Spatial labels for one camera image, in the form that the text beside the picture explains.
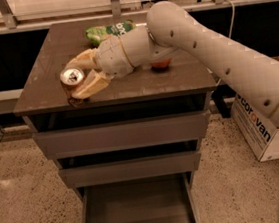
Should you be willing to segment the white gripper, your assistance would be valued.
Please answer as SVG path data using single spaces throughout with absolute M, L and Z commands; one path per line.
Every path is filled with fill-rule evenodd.
M 121 39 L 115 36 L 103 41 L 97 49 L 92 48 L 81 52 L 66 64 L 66 68 L 91 70 L 84 83 L 71 94 L 72 98 L 82 100 L 107 88 L 112 77 L 120 78 L 129 75 L 134 70 L 125 56 Z M 95 71 L 98 68 L 105 73 Z

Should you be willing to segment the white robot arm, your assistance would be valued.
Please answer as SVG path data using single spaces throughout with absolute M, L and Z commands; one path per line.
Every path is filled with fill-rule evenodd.
M 139 65 L 163 61 L 181 49 L 279 126 L 279 61 L 208 29 L 169 1 L 153 5 L 146 23 L 111 36 L 69 61 L 66 68 L 82 74 L 62 81 L 72 86 L 70 97 L 84 100 L 106 88 L 113 78 L 126 76 Z M 86 69 L 91 72 L 83 74 Z

